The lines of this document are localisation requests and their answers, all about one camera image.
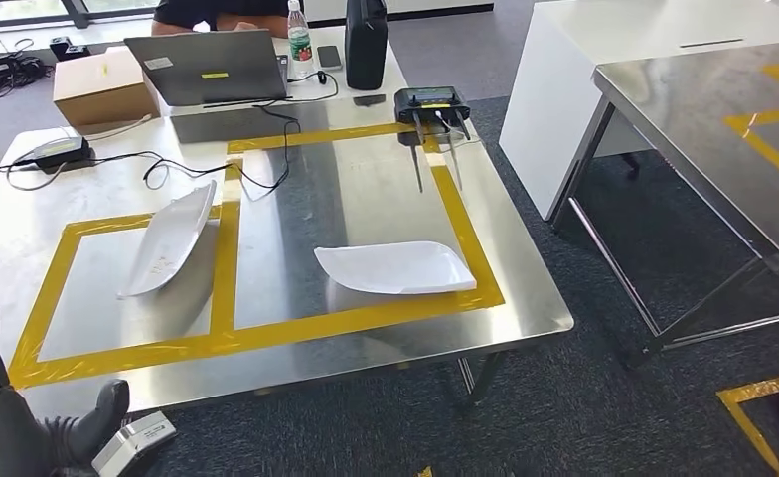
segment cardboard box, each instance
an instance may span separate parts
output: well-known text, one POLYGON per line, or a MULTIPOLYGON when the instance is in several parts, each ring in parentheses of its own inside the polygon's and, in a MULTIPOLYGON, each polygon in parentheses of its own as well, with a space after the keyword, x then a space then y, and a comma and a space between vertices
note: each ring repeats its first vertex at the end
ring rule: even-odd
POLYGON ((157 117, 157 97, 128 50, 56 65, 53 103, 74 127, 157 117))

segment black shirt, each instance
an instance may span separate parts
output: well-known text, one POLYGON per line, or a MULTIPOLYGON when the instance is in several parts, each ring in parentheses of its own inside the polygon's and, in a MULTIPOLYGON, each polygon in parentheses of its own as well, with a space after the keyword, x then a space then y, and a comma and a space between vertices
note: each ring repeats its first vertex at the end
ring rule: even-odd
POLYGON ((247 17, 286 17, 287 0, 161 0, 155 7, 154 20, 167 25, 194 28, 206 22, 217 29, 221 13, 247 17))

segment hand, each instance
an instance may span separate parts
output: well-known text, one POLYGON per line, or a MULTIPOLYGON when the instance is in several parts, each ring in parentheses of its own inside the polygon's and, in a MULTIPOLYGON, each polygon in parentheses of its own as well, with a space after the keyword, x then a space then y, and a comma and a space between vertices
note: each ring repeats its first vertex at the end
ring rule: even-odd
POLYGON ((235 30, 257 30, 257 25, 247 22, 237 22, 234 26, 235 30))

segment smartphone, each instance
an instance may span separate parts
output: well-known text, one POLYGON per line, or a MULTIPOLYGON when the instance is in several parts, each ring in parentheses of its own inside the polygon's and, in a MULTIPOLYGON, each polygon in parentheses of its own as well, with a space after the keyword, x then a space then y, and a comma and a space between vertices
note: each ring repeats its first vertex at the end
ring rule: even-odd
POLYGON ((340 53, 337 51, 337 47, 333 45, 318 47, 316 54, 319 55, 319 67, 326 72, 340 70, 343 67, 343 63, 340 61, 340 53))

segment water bottle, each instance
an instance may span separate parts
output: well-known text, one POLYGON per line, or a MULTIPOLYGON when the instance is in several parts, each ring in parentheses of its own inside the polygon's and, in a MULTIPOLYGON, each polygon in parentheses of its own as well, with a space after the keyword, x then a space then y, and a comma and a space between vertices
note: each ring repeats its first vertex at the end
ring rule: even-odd
POLYGON ((301 80, 314 73, 313 50, 310 46, 308 22, 299 9, 299 0, 289 0, 287 7, 287 37, 290 39, 290 57, 293 63, 295 80, 301 80))

